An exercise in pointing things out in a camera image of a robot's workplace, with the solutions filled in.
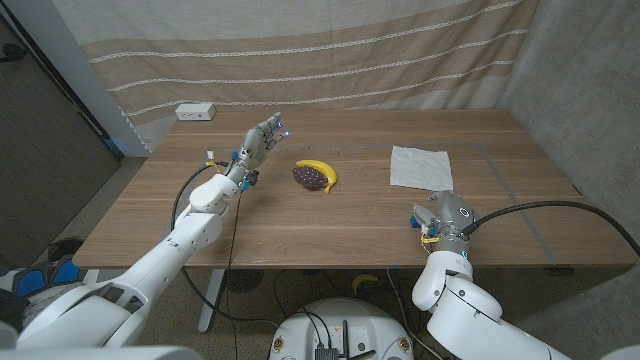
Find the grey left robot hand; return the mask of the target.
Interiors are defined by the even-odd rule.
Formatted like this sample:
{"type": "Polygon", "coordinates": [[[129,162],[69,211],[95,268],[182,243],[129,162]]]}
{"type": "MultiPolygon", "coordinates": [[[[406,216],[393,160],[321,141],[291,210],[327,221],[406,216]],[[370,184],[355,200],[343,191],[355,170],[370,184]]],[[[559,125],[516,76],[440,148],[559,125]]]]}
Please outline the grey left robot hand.
{"type": "Polygon", "coordinates": [[[225,176],[242,187],[244,182],[266,160],[268,153],[289,131],[281,132],[281,113],[276,112],[268,119],[250,128],[241,143],[238,154],[225,172],[225,176]]]}

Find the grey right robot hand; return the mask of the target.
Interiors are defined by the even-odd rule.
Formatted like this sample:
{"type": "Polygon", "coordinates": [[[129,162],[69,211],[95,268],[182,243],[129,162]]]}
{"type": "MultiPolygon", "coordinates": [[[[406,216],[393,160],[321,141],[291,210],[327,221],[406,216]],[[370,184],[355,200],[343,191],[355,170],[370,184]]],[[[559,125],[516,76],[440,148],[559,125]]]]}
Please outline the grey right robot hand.
{"type": "Polygon", "coordinates": [[[435,192],[428,200],[436,203],[436,213],[413,204],[412,225],[420,228],[423,248],[429,252],[451,251],[467,259],[470,236],[463,230],[475,222],[474,209],[450,190],[435,192]]]}

